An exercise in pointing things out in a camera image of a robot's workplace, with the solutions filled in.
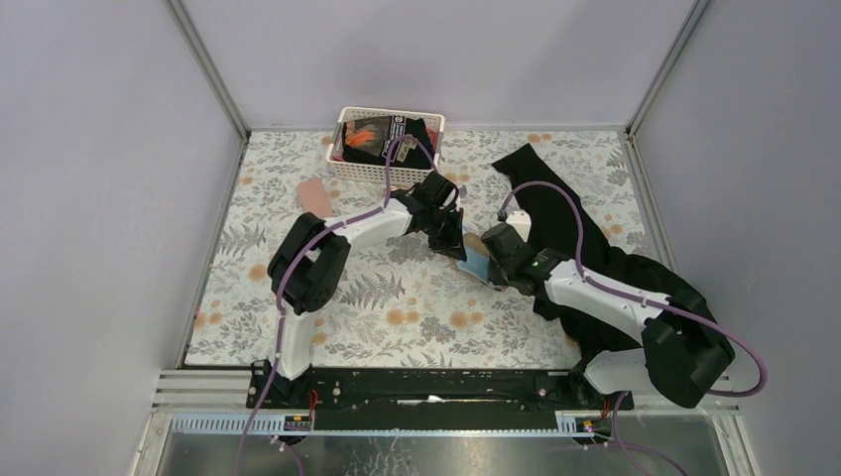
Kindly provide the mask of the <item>black packaged items in basket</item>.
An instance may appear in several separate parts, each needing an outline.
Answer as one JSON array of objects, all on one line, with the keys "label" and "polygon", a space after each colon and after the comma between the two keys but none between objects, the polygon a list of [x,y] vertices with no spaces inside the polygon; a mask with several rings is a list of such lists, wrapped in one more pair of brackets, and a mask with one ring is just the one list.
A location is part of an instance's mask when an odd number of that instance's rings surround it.
[{"label": "black packaged items in basket", "polygon": [[432,132],[423,119],[403,115],[346,121],[340,133],[340,160],[345,163],[428,170],[435,155]]}]

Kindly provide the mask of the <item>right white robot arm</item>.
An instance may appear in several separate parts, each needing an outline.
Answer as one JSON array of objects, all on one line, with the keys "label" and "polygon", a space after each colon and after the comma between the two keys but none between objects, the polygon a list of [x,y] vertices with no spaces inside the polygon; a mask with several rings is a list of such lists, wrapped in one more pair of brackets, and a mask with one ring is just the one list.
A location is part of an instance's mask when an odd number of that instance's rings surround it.
[{"label": "right white robot arm", "polygon": [[595,273],[556,250],[538,251],[508,222],[486,231],[481,241],[493,285],[533,298],[535,312],[545,319],[592,319],[575,339],[581,359],[569,375],[568,393],[579,407],[592,409],[621,392],[658,392],[692,409],[735,358],[709,318],[681,316],[699,308],[696,298],[682,304]]}]

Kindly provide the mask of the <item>pink glasses case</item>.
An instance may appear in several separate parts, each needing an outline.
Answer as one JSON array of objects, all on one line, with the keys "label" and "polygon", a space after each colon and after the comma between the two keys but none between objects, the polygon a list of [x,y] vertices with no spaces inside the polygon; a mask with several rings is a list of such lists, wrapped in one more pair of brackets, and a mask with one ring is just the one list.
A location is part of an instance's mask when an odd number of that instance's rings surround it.
[{"label": "pink glasses case", "polygon": [[297,193],[304,212],[310,212],[321,219],[334,216],[330,198],[320,178],[302,181],[297,186]]}]

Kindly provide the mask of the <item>blue cleaning cloth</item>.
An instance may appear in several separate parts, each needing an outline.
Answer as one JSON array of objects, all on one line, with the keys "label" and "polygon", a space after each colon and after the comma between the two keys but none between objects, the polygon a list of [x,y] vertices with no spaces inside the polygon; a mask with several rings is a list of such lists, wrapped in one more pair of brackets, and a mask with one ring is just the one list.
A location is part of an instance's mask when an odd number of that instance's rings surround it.
[{"label": "blue cleaning cloth", "polygon": [[474,253],[472,250],[466,250],[465,257],[465,260],[456,262],[457,268],[477,281],[488,284],[489,258],[481,253]]}]

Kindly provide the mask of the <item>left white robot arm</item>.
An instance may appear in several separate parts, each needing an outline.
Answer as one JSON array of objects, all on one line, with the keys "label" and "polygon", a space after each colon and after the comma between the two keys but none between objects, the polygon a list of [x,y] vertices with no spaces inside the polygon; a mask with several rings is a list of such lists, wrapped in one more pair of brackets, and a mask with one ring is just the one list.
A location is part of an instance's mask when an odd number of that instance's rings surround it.
[{"label": "left white robot arm", "polygon": [[431,172],[355,215],[325,220],[306,212],[297,218],[268,266],[281,314],[272,358],[277,374],[269,392],[280,405],[293,408],[306,398],[308,383],[302,375],[311,365],[315,315],[332,300],[353,249],[422,233],[431,252],[466,259],[458,197],[452,181]]}]

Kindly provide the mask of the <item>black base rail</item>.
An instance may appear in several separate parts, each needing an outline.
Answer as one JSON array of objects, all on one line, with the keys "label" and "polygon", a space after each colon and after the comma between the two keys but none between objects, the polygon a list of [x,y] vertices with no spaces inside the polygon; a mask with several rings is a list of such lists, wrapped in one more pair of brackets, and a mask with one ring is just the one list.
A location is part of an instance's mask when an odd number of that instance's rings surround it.
[{"label": "black base rail", "polygon": [[318,430],[553,430],[558,412],[603,417],[630,397],[603,395],[579,372],[312,367],[289,380],[251,366],[246,406],[302,410]]}]

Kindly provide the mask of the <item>plaid glasses case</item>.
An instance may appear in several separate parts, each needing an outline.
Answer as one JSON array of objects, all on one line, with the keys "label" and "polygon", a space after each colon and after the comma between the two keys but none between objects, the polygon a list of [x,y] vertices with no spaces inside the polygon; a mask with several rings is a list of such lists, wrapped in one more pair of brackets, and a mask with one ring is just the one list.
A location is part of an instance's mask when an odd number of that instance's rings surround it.
[{"label": "plaid glasses case", "polygon": [[494,291],[502,291],[504,287],[492,284],[489,279],[490,253],[480,237],[474,233],[464,234],[463,246],[466,259],[455,262],[457,269]]}]

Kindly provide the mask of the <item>black garment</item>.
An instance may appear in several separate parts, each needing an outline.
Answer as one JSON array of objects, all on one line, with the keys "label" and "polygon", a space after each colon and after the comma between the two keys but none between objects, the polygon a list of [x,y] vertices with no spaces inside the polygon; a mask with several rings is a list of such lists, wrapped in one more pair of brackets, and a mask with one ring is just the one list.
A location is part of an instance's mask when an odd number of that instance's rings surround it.
[{"label": "black garment", "polygon": [[[672,297],[687,296],[700,300],[698,315],[710,317],[706,299],[686,280],[663,264],[645,256],[629,254],[612,246],[594,220],[582,210],[581,200],[538,156],[530,144],[492,164],[494,170],[508,177],[511,187],[527,181],[547,181],[562,188],[579,208],[584,228],[583,265],[608,278],[648,291]],[[516,194],[516,201],[532,219],[528,243],[540,251],[556,250],[572,257],[577,243],[577,226],[572,208],[559,193],[543,186],[528,187]],[[576,309],[536,300],[534,313],[558,319],[565,334],[578,344],[580,352],[634,349],[638,342],[620,330]]]}]

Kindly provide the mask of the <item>white plastic basket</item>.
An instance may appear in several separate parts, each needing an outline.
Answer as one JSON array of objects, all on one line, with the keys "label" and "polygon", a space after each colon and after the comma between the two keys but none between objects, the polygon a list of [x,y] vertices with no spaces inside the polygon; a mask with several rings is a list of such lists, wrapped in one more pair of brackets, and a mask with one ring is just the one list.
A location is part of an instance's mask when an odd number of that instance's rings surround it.
[{"label": "white plastic basket", "polygon": [[444,126],[438,113],[347,106],[325,160],[340,179],[412,185],[437,168]]}]

